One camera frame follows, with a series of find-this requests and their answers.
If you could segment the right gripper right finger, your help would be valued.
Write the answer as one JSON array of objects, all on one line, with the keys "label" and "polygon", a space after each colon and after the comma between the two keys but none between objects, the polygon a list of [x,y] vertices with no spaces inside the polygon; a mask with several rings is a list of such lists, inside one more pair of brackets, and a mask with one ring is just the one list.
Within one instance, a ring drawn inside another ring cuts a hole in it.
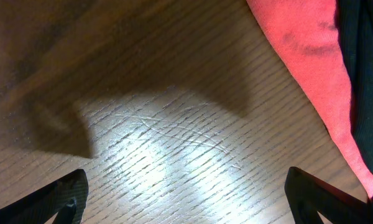
[{"label": "right gripper right finger", "polygon": [[373,223],[373,205],[333,187],[298,167],[290,167],[285,194],[295,223]]}]

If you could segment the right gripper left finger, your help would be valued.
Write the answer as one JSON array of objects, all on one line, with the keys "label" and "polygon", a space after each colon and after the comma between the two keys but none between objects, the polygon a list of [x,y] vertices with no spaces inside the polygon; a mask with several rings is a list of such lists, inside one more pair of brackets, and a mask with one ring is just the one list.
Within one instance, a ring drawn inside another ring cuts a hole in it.
[{"label": "right gripper left finger", "polygon": [[0,223],[81,223],[88,198],[88,179],[83,169],[53,181],[0,209]]}]

